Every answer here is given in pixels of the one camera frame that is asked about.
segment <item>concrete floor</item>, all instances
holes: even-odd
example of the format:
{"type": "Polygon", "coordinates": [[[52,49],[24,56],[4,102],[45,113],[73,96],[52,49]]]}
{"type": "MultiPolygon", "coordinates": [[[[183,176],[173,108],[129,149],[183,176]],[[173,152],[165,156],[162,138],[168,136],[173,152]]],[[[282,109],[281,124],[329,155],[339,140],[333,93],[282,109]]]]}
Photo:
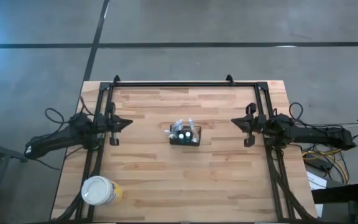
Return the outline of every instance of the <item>concrete floor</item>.
{"type": "MultiPolygon", "coordinates": [[[[0,44],[92,43],[103,0],[0,1],[0,44]]],[[[358,41],[358,0],[111,0],[100,42],[358,41]]],[[[0,145],[22,152],[75,110],[90,49],[0,49],[0,145]]],[[[91,80],[284,80],[308,123],[355,122],[358,47],[99,49],[91,80]]],[[[63,150],[42,158],[60,167],[63,150]]],[[[346,152],[358,183],[358,149],[346,152]]],[[[0,223],[48,220],[60,173],[12,162],[0,223]]]]}

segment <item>black floor stripe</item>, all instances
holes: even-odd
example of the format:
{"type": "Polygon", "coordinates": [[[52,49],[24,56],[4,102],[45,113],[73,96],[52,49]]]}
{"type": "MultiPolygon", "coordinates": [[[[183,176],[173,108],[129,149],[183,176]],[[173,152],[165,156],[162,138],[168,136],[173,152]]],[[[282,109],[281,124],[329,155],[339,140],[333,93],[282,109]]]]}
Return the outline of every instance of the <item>black floor stripe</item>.
{"type": "Polygon", "coordinates": [[[90,47],[92,47],[92,44],[0,44],[0,49],[71,49],[90,47]]]}
{"type": "Polygon", "coordinates": [[[108,6],[110,0],[104,0],[102,11],[100,13],[98,28],[96,29],[96,33],[94,35],[93,44],[91,48],[91,53],[89,54],[88,63],[86,64],[86,69],[83,77],[83,81],[89,81],[91,78],[92,68],[94,64],[94,58],[96,56],[96,52],[98,51],[98,44],[100,41],[100,37],[102,35],[104,20],[107,14],[108,6]]]}
{"type": "Polygon", "coordinates": [[[182,43],[105,43],[103,49],[154,49],[204,47],[358,47],[358,42],[182,42],[182,43]]]}

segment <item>butcher block tabletop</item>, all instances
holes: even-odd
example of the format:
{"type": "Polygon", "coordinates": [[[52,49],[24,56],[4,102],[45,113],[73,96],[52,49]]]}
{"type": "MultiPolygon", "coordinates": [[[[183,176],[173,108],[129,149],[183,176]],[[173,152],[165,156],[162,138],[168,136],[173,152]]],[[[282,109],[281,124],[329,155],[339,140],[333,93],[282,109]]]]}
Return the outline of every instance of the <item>butcher block tabletop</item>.
{"type": "MultiPolygon", "coordinates": [[[[267,83],[273,108],[288,114],[284,82],[267,83]]],[[[81,95],[90,111],[99,84],[84,82],[81,95]]],[[[119,146],[106,138],[100,175],[117,182],[124,195],[117,204],[95,207],[94,222],[277,221],[262,136],[255,134],[255,145],[246,148],[246,134],[230,121],[255,103],[254,88],[115,87],[113,102],[118,116],[134,122],[117,134],[119,146]],[[164,130],[189,118],[202,127],[200,146],[170,145],[164,130]]],[[[78,193],[85,157],[82,149],[65,159],[51,218],[78,193]]],[[[292,192],[316,216],[299,148],[287,147],[284,161],[292,192]]],[[[280,197],[286,216],[282,192],[280,197]]]]}

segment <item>white paper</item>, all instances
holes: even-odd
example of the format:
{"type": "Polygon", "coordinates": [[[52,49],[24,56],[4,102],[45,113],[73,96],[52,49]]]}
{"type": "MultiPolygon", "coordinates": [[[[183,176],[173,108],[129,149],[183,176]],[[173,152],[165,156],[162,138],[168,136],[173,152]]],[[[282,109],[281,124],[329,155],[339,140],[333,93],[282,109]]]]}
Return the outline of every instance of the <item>white paper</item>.
{"type": "MultiPolygon", "coordinates": [[[[318,177],[310,172],[308,174],[309,185],[312,190],[325,189],[327,186],[327,180],[321,177],[318,177]]],[[[321,217],[323,214],[323,204],[316,204],[317,216],[321,217]]]]}

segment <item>plastic container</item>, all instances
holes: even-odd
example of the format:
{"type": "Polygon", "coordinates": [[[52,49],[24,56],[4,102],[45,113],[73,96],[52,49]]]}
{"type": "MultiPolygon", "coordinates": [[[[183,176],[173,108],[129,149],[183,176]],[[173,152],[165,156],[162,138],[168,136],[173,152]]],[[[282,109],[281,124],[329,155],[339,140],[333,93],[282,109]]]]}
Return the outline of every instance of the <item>plastic container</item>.
{"type": "Polygon", "coordinates": [[[122,198],[122,189],[112,180],[94,176],[84,181],[81,196],[90,205],[107,205],[122,198]]]}

